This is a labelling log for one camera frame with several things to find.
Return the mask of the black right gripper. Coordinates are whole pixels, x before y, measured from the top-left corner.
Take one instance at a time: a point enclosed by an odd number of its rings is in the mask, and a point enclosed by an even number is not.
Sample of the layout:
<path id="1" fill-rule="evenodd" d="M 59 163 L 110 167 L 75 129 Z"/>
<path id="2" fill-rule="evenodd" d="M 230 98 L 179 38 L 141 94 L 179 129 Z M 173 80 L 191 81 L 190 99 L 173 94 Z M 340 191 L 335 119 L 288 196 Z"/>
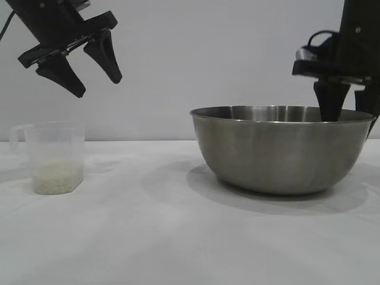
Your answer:
<path id="1" fill-rule="evenodd" d="M 293 75 L 318 78 L 313 89 L 321 121 L 337 122 L 350 90 L 361 121 L 370 122 L 367 137 L 379 118 L 379 1 L 344 1 L 338 31 L 320 30 L 296 52 Z"/>

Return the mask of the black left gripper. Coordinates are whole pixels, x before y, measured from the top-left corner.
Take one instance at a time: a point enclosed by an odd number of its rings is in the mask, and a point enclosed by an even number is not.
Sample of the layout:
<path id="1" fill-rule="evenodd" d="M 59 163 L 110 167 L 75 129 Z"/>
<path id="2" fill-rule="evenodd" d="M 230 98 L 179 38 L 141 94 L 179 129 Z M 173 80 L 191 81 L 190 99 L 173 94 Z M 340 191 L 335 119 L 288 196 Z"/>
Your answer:
<path id="1" fill-rule="evenodd" d="M 89 6 L 89 1 L 7 1 L 7 4 L 39 42 L 36 47 L 19 56 L 22 66 L 29 68 L 39 61 L 36 69 L 39 76 L 82 98 L 86 92 L 84 84 L 66 57 L 54 54 L 91 39 L 84 46 L 84 52 L 113 83 L 120 83 L 122 74 L 110 31 L 118 22 L 111 11 L 85 20 L 79 11 Z"/>

